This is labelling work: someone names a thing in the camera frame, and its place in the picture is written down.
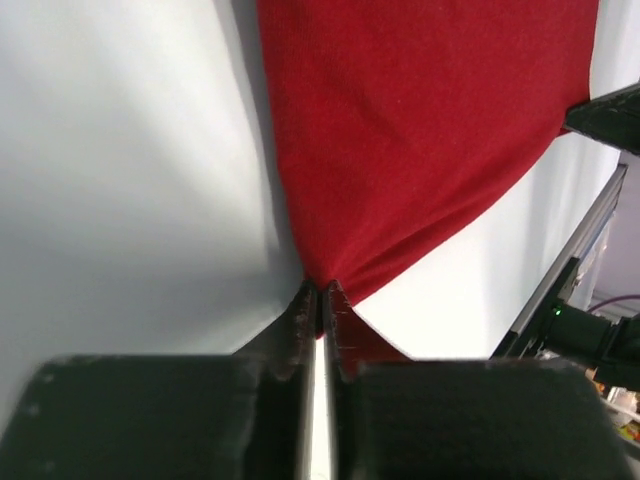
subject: purple cable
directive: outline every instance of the purple cable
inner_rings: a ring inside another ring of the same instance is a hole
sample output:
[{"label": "purple cable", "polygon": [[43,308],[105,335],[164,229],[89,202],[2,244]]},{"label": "purple cable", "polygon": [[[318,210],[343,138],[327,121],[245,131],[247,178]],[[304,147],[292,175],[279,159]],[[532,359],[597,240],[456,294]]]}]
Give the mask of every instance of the purple cable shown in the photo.
[{"label": "purple cable", "polygon": [[640,294],[621,295],[619,297],[613,297],[608,300],[604,300],[600,303],[596,303],[593,307],[587,310],[587,313],[593,313],[596,310],[600,310],[602,307],[609,305],[610,303],[618,303],[618,302],[623,302],[625,300],[640,300]]}]

